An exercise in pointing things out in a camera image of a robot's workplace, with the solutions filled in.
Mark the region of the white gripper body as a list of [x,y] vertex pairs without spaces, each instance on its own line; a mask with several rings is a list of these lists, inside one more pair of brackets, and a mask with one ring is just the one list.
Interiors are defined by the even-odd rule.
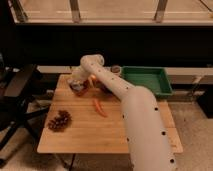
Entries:
[[71,74],[69,76],[68,82],[85,82],[88,77],[90,76],[90,73],[87,72],[82,66],[76,66],[71,68]]

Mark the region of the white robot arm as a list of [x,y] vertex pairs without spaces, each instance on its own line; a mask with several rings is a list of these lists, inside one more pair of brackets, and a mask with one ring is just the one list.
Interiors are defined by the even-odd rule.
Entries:
[[72,82],[95,75],[120,101],[133,171],[175,171],[176,160],[154,94],[104,68],[100,54],[85,55],[72,71]]

